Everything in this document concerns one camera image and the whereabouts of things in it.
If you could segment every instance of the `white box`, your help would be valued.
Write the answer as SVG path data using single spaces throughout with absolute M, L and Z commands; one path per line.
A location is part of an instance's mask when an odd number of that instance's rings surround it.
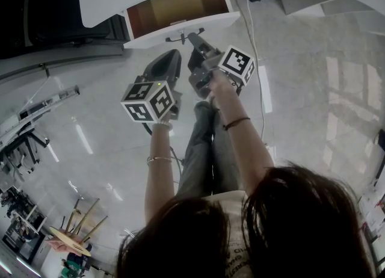
M 167 81 L 130 84 L 122 106 L 134 122 L 158 123 L 175 104 Z
M 218 67 L 231 73 L 236 81 L 247 85 L 255 71 L 255 59 L 246 52 L 230 45 L 224 53 Z

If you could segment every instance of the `green object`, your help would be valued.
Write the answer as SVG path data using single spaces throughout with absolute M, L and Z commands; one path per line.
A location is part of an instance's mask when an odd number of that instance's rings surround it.
M 80 277 L 80 270 L 81 267 L 79 264 L 72 262 L 72 261 L 66 261 L 66 264 L 68 266 L 64 267 L 61 271 L 61 277 L 64 278 L 78 278 Z

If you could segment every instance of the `black handle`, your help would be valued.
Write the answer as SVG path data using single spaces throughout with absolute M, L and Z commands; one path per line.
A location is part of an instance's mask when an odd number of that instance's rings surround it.
M 199 34 L 203 33 L 204 31 L 205 31 L 204 28 L 200 28 L 197 34 L 199 35 Z M 181 40 L 181 41 L 182 41 L 182 44 L 184 45 L 184 44 L 185 44 L 185 40 L 186 40 L 185 34 L 182 33 L 182 34 L 180 35 L 180 37 L 181 37 L 181 39 L 179 39 L 179 40 L 171 40 L 171 38 L 167 37 L 167 38 L 166 38 L 166 42 L 167 42 L 167 43 L 170 43 L 170 42 L 179 42 L 179 41 Z

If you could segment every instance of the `open drawer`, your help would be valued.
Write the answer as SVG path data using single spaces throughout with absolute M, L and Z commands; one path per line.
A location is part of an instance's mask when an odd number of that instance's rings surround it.
M 149 48 L 230 26 L 239 18 L 230 0 L 147 0 L 124 11 L 131 41 L 125 48 Z

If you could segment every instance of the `jeans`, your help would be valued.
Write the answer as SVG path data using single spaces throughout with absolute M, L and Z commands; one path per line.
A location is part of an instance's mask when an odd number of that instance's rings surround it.
M 195 108 L 197 121 L 188 143 L 179 181 L 178 197 L 207 197 L 243 190 L 229 133 L 220 112 L 202 101 Z

